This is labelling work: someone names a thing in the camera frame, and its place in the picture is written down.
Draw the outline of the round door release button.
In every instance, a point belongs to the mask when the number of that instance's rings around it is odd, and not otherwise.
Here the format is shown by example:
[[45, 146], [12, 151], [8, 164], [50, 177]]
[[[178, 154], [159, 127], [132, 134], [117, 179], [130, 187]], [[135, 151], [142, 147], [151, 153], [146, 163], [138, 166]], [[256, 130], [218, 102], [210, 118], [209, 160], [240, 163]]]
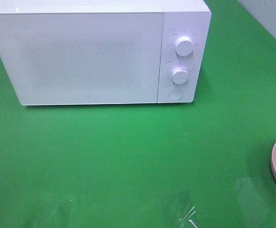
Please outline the round door release button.
[[183, 91], [181, 89], [174, 89], [169, 92], [169, 97], [172, 100], [180, 100], [183, 97]]

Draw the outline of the white microwave door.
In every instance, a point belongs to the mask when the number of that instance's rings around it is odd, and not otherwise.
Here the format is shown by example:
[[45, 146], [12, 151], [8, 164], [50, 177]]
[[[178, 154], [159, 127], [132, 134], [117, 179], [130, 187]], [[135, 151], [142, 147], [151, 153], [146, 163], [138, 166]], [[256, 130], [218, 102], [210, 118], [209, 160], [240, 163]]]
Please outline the white microwave door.
[[162, 13], [0, 14], [22, 105], [155, 103]]

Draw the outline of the lower white microwave knob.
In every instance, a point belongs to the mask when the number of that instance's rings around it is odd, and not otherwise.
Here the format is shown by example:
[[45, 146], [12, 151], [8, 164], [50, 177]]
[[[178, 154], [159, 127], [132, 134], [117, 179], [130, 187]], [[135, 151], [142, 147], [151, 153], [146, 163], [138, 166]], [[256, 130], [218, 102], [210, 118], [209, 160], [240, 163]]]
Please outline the lower white microwave knob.
[[184, 67], [176, 67], [172, 70], [172, 81], [175, 84], [183, 84], [188, 80], [188, 70]]

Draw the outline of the white microwave knob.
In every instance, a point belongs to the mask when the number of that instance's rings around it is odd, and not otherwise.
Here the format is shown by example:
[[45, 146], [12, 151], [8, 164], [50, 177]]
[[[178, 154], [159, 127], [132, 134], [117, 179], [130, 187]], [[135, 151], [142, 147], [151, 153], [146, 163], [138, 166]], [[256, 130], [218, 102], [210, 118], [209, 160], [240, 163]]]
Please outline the white microwave knob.
[[175, 50], [179, 56], [185, 57], [190, 55], [194, 49], [194, 42], [189, 35], [183, 35], [176, 39]]
[[183, 84], [188, 80], [188, 70], [184, 67], [176, 67], [172, 70], [172, 81], [175, 84]]

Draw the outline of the upper white microwave knob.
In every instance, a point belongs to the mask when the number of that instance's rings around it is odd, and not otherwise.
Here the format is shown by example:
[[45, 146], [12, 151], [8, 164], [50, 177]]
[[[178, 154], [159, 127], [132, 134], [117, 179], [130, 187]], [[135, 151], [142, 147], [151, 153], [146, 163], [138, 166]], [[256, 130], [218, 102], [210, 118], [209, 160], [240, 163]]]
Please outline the upper white microwave knob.
[[176, 39], [175, 50], [179, 56], [185, 57], [190, 55], [194, 49], [194, 42], [189, 35], [183, 35]]

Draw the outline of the white microwave oven body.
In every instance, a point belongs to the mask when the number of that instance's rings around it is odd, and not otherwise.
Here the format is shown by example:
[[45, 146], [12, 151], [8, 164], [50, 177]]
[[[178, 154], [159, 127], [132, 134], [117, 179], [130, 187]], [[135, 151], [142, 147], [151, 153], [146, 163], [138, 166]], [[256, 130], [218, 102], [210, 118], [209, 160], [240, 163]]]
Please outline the white microwave oven body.
[[[158, 98], [155, 103], [190, 103], [194, 100], [198, 76], [207, 40], [211, 11], [202, 0], [0, 0], [0, 14], [53, 13], [162, 13], [162, 36], [158, 78]], [[185, 57], [175, 50], [178, 37], [189, 35], [193, 52]], [[172, 81], [172, 70], [184, 67], [188, 80]], [[169, 92], [181, 89], [183, 97], [172, 100]]]

